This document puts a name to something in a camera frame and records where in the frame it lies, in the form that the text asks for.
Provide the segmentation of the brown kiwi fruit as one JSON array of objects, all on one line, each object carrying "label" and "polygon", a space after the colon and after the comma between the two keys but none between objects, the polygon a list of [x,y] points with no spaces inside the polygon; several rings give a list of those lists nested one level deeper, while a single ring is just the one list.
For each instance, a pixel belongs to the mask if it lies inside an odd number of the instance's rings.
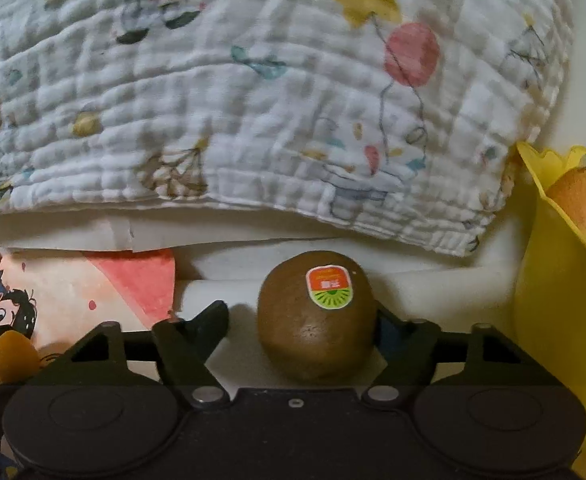
[{"label": "brown kiwi fruit", "polygon": [[257,330],[262,350],[298,382],[346,382],[369,359],[378,303],[361,266],[339,252],[287,259],[262,282]]}]

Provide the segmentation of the colourful anime poster mat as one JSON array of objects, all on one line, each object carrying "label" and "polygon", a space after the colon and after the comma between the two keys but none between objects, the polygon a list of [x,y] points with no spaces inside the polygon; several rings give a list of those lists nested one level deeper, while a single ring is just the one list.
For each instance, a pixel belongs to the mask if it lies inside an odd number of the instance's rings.
[{"label": "colourful anime poster mat", "polygon": [[[0,326],[12,326],[38,351],[40,370],[95,326],[150,330],[174,304],[176,263],[155,252],[0,252]],[[6,444],[22,469],[54,477],[106,477],[151,457],[177,431],[174,395],[151,385],[31,386],[2,416]]]}]

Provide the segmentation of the yellow plastic bowl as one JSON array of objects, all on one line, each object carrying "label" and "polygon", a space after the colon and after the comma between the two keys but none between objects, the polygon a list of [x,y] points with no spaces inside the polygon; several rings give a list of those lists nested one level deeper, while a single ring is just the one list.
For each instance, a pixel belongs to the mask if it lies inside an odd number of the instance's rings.
[{"label": "yellow plastic bowl", "polygon": [[536,214],[514,296],[517,342],[573,390],[586,409],[586,239],[547,190],[579,166],[586,148],[566,154],[517,144],[537,190]]}]

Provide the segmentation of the white printed muslin blanket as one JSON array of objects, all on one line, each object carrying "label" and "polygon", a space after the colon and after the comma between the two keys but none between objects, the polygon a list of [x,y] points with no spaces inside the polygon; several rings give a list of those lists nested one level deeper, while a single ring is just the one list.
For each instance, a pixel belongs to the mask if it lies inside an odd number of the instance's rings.
[{"label": "white printed muslin blanket", "polygon": [[0,214],[278,210],[474,252],[570,0],[0,0]]}]

